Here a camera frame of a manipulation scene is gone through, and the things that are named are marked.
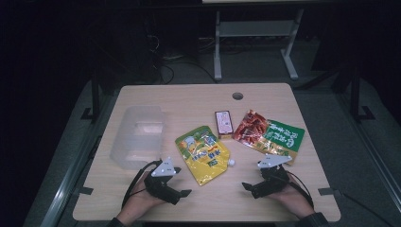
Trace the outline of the red and green snack bag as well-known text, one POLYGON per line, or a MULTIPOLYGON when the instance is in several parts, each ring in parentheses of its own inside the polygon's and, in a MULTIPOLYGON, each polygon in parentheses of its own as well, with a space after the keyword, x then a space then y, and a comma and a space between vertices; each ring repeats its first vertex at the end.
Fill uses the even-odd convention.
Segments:
POLYGON ((292 165, 304 139, 305 130, 266 119, 253 110, 248 110, 238 125, 233 138, 263 154, 290 156, 292 165))

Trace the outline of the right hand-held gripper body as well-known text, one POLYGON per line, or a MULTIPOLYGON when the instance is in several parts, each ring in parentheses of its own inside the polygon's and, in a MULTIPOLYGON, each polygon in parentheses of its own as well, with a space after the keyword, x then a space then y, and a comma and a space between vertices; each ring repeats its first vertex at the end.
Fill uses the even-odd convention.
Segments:
POLYGON ((252 195, 255 199, 279 192, 289 183, 289 176, 283 164, 291 160, 290 156, 267 154, 258 162, 259 169, 267 168, 268 173, 261 174, 264 181, 254 185, 252 195))

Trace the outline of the small red box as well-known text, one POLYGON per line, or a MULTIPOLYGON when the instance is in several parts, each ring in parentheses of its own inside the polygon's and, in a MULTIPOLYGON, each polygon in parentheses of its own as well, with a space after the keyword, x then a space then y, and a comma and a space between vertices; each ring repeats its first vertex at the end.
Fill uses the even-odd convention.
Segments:
POLYGON ((218 127, 218 138, 227 139, 231 138, 234 133, 232 120, 229 111, 215 112, 217 127, 218 127))

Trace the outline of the white metal desk frame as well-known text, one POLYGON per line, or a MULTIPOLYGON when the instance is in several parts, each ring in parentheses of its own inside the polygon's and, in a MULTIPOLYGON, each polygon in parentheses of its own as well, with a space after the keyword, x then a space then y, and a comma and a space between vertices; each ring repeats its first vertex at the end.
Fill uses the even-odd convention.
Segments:
POLYGON ((222 80, 220 60, 220 39, 232 37, 288 37, 288 44, 281 49, 281 56, 288 75, 292 80, 299 76, 291 60, 290 54, 300 27, 304 10, 299 9, 293 20, 278 21, 238 21, 224 22, 220 20, 220 12, 216 13, 214 79, 222 80))

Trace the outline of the person's left hand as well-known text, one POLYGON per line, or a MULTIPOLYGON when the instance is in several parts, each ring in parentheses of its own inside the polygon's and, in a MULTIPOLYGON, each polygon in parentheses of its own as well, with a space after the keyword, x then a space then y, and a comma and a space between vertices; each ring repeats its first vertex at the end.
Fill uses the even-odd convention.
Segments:
POLYGON ((147 211, 164 203, 164 201, 151 196, 146 190, 144 180, 147 175, 148 172, 145 172, 141 179, 133 187, 127 202, 116 216, 116 218, 123 224, 124 227, 130 227, 147 211))

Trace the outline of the yellow spout pouch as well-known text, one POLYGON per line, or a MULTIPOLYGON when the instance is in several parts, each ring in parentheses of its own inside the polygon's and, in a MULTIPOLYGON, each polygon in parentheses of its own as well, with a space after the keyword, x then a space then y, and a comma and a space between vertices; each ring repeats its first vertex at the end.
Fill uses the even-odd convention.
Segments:
POLYGON ((208 126, 198 127, 175 140, 176 147, 199 186, 235 164, 231 152, 208 126))

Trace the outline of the black metal stand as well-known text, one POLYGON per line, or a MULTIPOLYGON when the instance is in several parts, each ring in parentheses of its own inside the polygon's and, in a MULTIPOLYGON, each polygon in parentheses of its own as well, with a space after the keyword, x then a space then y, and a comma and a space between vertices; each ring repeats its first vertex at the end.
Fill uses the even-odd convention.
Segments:
POLYGON ((357 121, 375 120, 375 116, 368 106, 359 105, 360 73, 358 68, 354 69, 351 80, 350 114, 357 121))
POLYGON ((96 71, 93 71, 91 74, 91 94, 92 106, 84 109, 81 119, 90 120, 91 123, 94 124, 100 113, 99 83, 96 71))

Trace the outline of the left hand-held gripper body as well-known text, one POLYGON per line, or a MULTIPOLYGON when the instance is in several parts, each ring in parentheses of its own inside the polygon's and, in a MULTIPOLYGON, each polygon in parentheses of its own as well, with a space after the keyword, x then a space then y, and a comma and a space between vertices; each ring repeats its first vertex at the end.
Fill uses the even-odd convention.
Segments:
POLYGON ((170 157, 157 161, 157 166, 145 178, 146 190, 157 199, 171 204, 177 204, 181 193, 167 185, 168 181, 177 174, 170 157))

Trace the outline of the person's right hand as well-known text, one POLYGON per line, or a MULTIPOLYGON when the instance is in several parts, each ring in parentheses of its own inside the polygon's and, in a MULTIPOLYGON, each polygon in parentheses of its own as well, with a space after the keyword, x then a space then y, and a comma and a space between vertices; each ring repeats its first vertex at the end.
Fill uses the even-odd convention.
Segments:
POLYGON ((309 204, 307 199, 289 184, 280 192, 270 194, 269 198, 281 202, 298 219, 315 213, 314 208, 309 204))

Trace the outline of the clear plastic container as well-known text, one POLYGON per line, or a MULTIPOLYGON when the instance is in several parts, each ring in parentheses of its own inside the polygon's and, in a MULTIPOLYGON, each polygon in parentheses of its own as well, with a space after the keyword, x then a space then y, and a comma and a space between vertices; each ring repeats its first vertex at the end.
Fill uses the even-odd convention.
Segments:
POLYGON ((160 106, 135 105, 123 115, 110 157, 121 168, 139 170, 161 158, 165 116, 160 106))

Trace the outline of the aluminium floor rail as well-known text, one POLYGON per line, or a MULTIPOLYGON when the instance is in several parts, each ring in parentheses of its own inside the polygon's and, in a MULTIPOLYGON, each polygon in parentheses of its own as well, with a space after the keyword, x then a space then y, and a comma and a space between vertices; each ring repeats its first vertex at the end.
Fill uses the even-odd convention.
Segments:
POLYGON ((79 180, 85 179, 86 167, 96 153, 115 102, 116 96, 101 96, 100 114, 92 120, 81 116, 90 110, 93 100, 89 96, 78 99, 25 225, 36 218, 37 227, 58 227, 65 210, 72 218, 69 204, 75 206, 71 199, 80 189, 79 180))
POLYGON ((401 212, 401 127, 387 112, 378 98, 371 102, 374 115, 363 115, 359 120, 349 112, 350 101, 345 95, 335 95, 340 109, 340 122, 333 133, 338 139, 335 150, 343 166, 356 173, 357 185, 367 187, 372 196, 375 190, 389 198, 401 212))

